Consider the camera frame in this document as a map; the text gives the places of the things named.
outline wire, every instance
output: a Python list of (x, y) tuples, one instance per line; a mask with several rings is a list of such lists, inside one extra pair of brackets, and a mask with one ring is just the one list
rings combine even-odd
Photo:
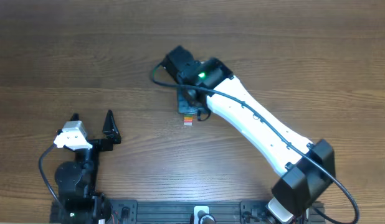
[(286, 145), (287, 145), (287, 148), (289, 149), (292, 149), (294, 150), (296, 153), (298, 153), (300, 156), (302, 156), (303, 158), (305, 158), (307, 161), (309, 161), (310, 163), (312, 163), (315, 167), (317, 167), (319, 170), (322, 171), (322, 173), (324, 173), (328, 178), (330, 178), (341, 190), (342, 192), (346, 195), (346, 197), (349, 199), (350, 203), (352, 204), (353, 206), (353, 209), (354, 209), (354, 219), (352, 222), (348, 222), (348, 223), (343, 223), (343, 222), (338, 222), (328, 216), (326, 216), (324, 213), (320, 212), (319, 210), (315, 209), (315, 211), (320, 215), (322, 216), (324, 219), (332, 222), (332, 223), (335, 223), (335, 224), (356, 224), (360, 218), (360, 212), (359, 212), (359, 207), (356, 203), (356, 201), (354, 200), (353, 196), (349, 193), (349, 191), (346, 189), (346, 187), (344, 187), (343, 184), (341, 184), (341, 182), (339, 182), (335, 177), (333, 177), (326, 169), (324, 169), (321, 165), (319, 165), (317, 162), (315, 162), (313, 159), (309, 158), (308, 156), (306, 156), (303, 152), (299, 151), (299, 149), (297, 149), (295, 146), (292, 145), (292, 143), (288, 142), (288, 140), (286, 140), (262, 115), (260, 115), (255, 109), (253, 109), (251, 106), (249, 106), (246, 102), (242, 101), (242, 100), (239, 100), (237, 99), (236, 97), (234, 96), (230, 96), (226, 93), (223, 93), (223, 92), (220, 92), (220, 91), (217, 91), (217, 90), (212, 90), (212, 89), (208, 89), (208, 88), (204, 88), (204, 87), (200, 87), (200, 86), (192, 86), (192, 85), (184, 85), (184, 84), (170, 84), (170, 83), (163, 83), (163, 82), (159, 82), (157, 80), (155, 80), (155, 73), (156, 73), (156, 70), (162, 66), (161, 63), (159, 63), (157, 66), (155, 66), (155, 68), (153, 69), (153, 72), (152, 72), (152, 75), (151, 75), (151, 81), (157, 85), (160, 85), (160, 86), (165, 86), (165, 87), (169, 87), (169, 88), (181, 88), (181, 89), (187, 89), (187, 90), (197, 90), (197, 91), (203, 91), (203, 92), (206, 92), (206, 93), (215, 93), (215, 94), (218, 94), (218, 95), (221, 95), (221, 96), (224, 96), (228, 99), (231, 99), (231, 100), (234, 100), (235, 102), (241, 104), (242, 107), (246, 107), (248, 110), (250, 110), (251, 112), (253, 112), (253, 114), (259, 118), (260, 122), (262, 123), (265, 123), (280, 139), (281, 141), (283, 141)]
[(43, 168), (42, 168), (42, 162), (43, 162), (43, 159), (46, 155), (48, 155), (48, 153), (54, 148), (55, 144), (52, 144), (48, 149), (46, 149), (46, 151), (43, 152), (43, 154), (40, 156), (39, 158), (39, 171), (40, 171), (40, 174), (43, 178), (43, 181), (45, 183), (45, 185), (47, 186), (47, 188), (49, 189), (49, 192), (51, 193), (51, 195), (53, 195), (53, 198), (54, 200), (57, 202), (58, 206), (60, 207), (60, 209), (62, 211), (64, 211), (64, 216), (66, 216), (66, 210), (64, 208), (64, 206), (61, 204), (60, 200), (58, 199), (57, 195), (55, 194), (53, 188), (51, 187), (49, 181), (47, 180), (47, 178), (45, 177), (44, 175), (44, 171), (43, 171)]

